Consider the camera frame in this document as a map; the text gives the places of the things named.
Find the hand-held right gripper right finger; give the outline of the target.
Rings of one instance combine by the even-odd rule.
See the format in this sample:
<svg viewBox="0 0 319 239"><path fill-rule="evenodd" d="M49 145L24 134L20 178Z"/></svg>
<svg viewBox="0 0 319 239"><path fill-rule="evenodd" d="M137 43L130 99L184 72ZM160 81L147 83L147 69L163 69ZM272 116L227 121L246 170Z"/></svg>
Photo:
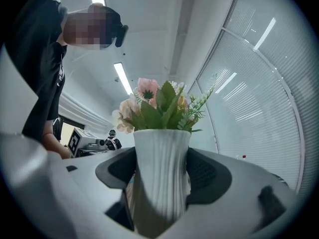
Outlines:
<svg viewBox="0 0 319 239"><path fill-rule="evenodd" d="M159 239L259 239L290 215L295 193L247 161L190 148L186 212Z"/></svg>

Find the person's left forearm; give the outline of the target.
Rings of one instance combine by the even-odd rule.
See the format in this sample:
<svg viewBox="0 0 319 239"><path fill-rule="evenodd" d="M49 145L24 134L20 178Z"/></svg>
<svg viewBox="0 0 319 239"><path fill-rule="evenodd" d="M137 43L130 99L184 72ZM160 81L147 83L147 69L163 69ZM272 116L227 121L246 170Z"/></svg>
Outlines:
<svg viewBox="0 0 319 239"><path fill-rule="evenodd" d="M71 157L71 153L68 148L64 147L53 135L52 120L48 120L45 123L42 136L42 145L46 150L58 153L62 159L68 159Z"/></svg>

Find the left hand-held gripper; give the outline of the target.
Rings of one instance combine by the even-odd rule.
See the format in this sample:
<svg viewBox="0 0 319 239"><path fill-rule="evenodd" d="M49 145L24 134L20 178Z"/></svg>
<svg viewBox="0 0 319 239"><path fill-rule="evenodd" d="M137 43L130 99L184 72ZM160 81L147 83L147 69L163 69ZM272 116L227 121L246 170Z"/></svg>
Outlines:
<svg viewBox="0 0 319 239"><path fill-rule="evenodd" d="M78 128L74 128L67 147L71 152L72 158L82 157L90 152L107 150L104 139L100 139L92 133Z"/></svg>

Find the white window blinds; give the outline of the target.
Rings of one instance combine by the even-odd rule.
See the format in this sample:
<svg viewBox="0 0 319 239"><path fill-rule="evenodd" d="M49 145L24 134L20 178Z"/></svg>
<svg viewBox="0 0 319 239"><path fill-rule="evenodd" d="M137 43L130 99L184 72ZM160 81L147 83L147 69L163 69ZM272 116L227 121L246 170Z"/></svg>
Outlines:
<svg viewBox="0 0 319 239"><path fill-rule="evenodd" d="M207 109L219 154L263 167L299 193L305 138L292 93L260 47L276 19L257 22L257 0L233 0L196 81L213 88Z"/></svg>

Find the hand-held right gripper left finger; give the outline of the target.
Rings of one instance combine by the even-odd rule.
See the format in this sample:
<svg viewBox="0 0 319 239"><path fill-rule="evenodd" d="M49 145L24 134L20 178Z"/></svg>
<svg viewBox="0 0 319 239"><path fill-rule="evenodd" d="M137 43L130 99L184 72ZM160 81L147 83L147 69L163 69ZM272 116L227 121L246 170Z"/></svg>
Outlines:
<svg viewBox="0 0 319 239"><path fill-rule="evenodd" d="M50 185L63 216L54 239L137 239L125 189L136 166L135 149L61 159L48 153Z"/></svg>

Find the person's black shirt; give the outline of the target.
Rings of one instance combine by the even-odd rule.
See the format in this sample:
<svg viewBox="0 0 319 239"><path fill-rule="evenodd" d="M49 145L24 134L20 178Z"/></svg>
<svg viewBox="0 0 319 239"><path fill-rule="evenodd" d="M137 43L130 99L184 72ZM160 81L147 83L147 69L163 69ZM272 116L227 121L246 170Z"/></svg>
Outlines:
<svg viewBox="0 0 319 239"><path fill-rule="evenodd" d="M4 42L13 64L38 97L22 133L39 142L46 122L58 118L67 46L57 39L66 13L60 0L28 0Z"/></svg>

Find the pink flowers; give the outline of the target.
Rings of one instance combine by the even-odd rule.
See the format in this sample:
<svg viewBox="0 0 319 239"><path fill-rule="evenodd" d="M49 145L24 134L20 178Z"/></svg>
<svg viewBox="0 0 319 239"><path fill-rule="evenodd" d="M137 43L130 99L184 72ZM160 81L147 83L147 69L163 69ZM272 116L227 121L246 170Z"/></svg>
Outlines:
<svg viewBox="0 0 319 239"><path fill-rule="evenodd" d="M213 93L187 97L185 84L140 78L112 115L119 131L132 133L137 167L130 211L138 233L156 238L186 210L186 154L194 125Z"/></svg>

